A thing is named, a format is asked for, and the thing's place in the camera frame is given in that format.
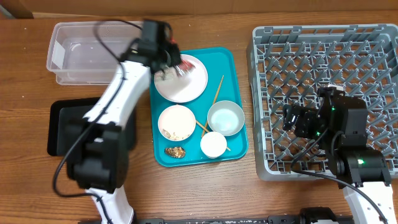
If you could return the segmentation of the white napkin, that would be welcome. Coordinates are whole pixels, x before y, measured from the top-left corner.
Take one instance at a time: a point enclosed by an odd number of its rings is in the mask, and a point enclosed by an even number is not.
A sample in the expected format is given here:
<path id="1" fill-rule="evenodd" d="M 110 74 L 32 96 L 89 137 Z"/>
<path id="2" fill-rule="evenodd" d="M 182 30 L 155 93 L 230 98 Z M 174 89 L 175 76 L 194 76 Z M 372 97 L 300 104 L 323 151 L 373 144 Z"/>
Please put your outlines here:
<path id="1" fill-rule="evenodd" d="M 175 78 L 177 78 L 177 75 L 175 73 L 175 70 L 171 69 L 171 68 L 158 71 L 154 75 L 155 83 L 168 82 L 168 81 L 173 80 Z"/>

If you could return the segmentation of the red snack wrapper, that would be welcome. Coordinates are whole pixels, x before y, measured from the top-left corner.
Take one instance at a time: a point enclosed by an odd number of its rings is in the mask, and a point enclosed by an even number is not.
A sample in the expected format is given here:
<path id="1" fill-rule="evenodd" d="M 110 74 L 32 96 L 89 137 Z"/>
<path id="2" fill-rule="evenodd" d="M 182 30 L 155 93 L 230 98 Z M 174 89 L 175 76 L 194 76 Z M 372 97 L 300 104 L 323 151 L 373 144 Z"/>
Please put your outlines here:
<path id="1" fill-rule="evenodd" d="M 178 76 L 184 77 L 191 74 L 194 71 L 195 66 L 188 60 L 182 60 L 181 63 L 174 66 L 174 68 Z"/>

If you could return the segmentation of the small white cup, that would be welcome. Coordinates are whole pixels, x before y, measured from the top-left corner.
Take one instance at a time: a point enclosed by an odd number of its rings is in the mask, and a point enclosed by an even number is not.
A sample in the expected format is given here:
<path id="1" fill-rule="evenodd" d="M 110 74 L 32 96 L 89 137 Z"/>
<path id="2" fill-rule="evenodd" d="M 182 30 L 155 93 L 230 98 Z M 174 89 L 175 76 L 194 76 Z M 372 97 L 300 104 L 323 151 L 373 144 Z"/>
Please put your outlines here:
<path id="1" fill-rule="evenodd" d="M 225 152 L 227 141 L 222 134 L 218 132 L 209 132 L 202 137 L 200 148 L 205 156 L 210 159 L 216 159 Z"/>

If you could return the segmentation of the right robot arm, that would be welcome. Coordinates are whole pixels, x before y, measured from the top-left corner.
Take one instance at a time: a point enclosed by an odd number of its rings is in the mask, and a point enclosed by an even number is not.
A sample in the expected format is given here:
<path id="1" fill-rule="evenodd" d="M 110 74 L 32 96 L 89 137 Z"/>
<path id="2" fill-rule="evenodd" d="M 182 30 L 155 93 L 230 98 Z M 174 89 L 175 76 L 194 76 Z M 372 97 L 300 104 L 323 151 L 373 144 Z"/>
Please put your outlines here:
<path id="1" fill-rule="evenodd" d="M 367 145 L 365 101 L 336 85 L 319 88 L 318 109 L 284 105 L 283 129 L 312 139 L 324 150 L 332 175 L 294 172 L 335 181 L 343 191 L 354 223 L 396 223 L 392 178 L 381 152 Z"/>

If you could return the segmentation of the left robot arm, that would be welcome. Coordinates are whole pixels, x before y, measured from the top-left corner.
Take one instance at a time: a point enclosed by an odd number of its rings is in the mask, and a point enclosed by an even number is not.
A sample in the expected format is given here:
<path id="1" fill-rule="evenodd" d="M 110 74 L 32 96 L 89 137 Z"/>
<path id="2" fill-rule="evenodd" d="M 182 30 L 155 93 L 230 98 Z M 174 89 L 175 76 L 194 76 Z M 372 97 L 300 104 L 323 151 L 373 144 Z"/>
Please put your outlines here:
<path id="1" fill-rule="evenodd" d="M 70 121 L 65 131 L 68 150 L 60 165 L 84 189 L 81 196 L 93 199 L 102 223 L 134 221 L 124 189 L 130 150 L 126 126 L 153 74 L 182 62 L 174 41 L 133 43 L 136 49 L 117 58 L 114 77 L 99 101 L 81 119 Z"/>

